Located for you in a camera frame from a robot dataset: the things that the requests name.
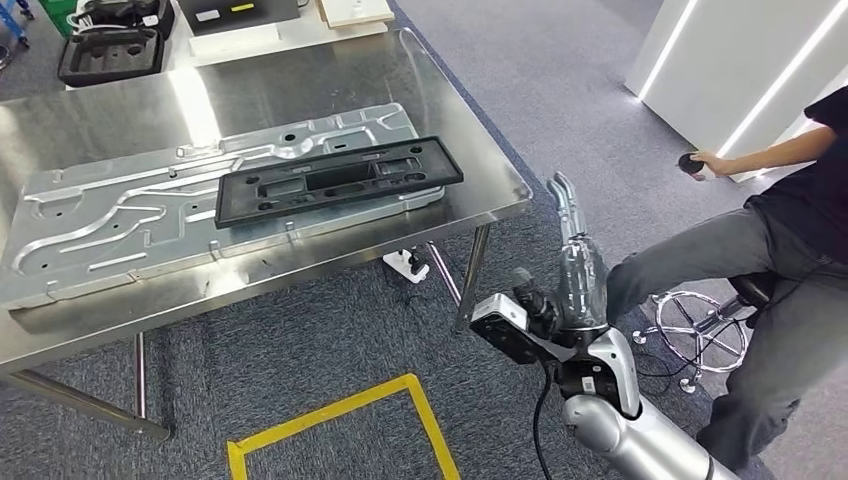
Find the person's right hand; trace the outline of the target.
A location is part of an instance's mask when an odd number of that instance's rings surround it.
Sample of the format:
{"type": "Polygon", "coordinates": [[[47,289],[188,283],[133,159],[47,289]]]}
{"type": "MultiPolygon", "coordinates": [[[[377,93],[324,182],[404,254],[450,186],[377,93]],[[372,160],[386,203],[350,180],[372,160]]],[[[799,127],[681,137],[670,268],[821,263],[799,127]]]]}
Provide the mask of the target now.
{"type": "Polygon", "coordinates": [[[708,152],[692,152],[686,155],[686,161],[680,168],[697,181],[727,177],[736,174],[736,164],[732,160],[717,157],[708,152]]]}

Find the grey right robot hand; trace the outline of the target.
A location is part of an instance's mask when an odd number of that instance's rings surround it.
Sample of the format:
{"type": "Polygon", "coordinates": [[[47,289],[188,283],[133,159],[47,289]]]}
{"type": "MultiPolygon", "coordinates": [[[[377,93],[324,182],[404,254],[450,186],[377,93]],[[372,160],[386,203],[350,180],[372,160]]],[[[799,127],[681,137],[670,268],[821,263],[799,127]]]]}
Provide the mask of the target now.
{"type": "Polygon", "coordinates": [[[559,281],[548,294],[530,272],[511,272],[513,294],[527,313],[527,330],[550,339],[568,332],[605,329],[607,269],[601,252],[588,234],[576,191],[570,180],[556,172],[547,181],[556,200],[562,246],[557,256],[559,281]]]}

